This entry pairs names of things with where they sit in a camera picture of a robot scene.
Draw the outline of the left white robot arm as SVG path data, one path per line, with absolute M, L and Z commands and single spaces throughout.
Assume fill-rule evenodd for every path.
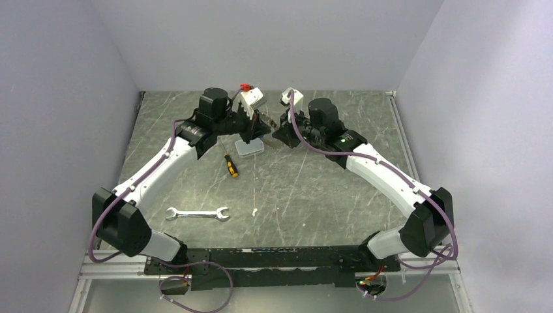
M 160 260 L 168 272 L 182 272 L 188 262 L 187 245 L 152 229 L 145 211 L 166 185 L 217 144 L 219 136 L 237 134 L 250 143 L 269 134 L 271 127 L 259 111 L 265 102 L 262 91 L 248 84 L 240 86 L 233 97 L 218 87 L 205 89 L 192 115 L 172 123 L 170 137 L 152 159 L 123 183 L 93 194 L 91 261 L 100 261 L 93 255 L 93 246 L 95 239 L 101 239 L 117 254 L 150 256 Z

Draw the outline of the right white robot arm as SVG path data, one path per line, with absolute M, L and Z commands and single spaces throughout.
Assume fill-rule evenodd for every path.
M 448 190 L 432 189 L 389 163 L 366 138 L 344 126 L 330 99 L 310 101 L 307 114 L 295 108 L 302 101 L 299 91 L 284 91 L 280 102 L 287 110 L 273 137 L 291 148 L 303 144 L 363 178 L 406 217 L 403 225 L 377 231 L 361 243 L 363 268 L 374 271 L 385 258 L 406 252 L 426 257 L 453 234 L 453 202 Z

